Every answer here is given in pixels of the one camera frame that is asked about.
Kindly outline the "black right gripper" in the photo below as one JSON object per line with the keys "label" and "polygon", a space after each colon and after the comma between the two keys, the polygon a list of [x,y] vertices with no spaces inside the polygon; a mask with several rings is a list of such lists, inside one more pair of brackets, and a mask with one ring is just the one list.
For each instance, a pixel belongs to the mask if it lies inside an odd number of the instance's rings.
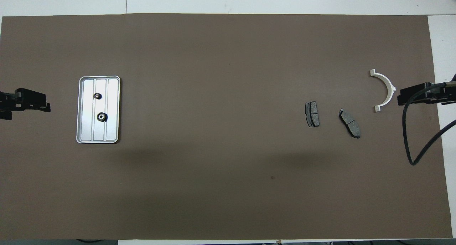
{"label": "black right gripper", "polygon": [[425,82],[415,86],[410,86],[400,90],[400,95],[397,96],[398,106],[404,106],[415,93],[422,89],[426,89],[423,94],[420,94],[412,101],[412,104],[453,104],[456,101],[455,82],[445,82],[444,87],[433,87],[434,83]]}

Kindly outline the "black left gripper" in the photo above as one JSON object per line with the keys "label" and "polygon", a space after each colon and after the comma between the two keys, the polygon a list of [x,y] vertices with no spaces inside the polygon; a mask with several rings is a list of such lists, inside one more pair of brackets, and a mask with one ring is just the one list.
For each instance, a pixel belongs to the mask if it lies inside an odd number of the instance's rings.
{"label": "black left gripper", "polygon": [[47,103],[46,94],[18,88],[14,93],[1,92],[0,110],[0,119],[12,120],[11,111],[39,110],[51,112],[51,104]]}

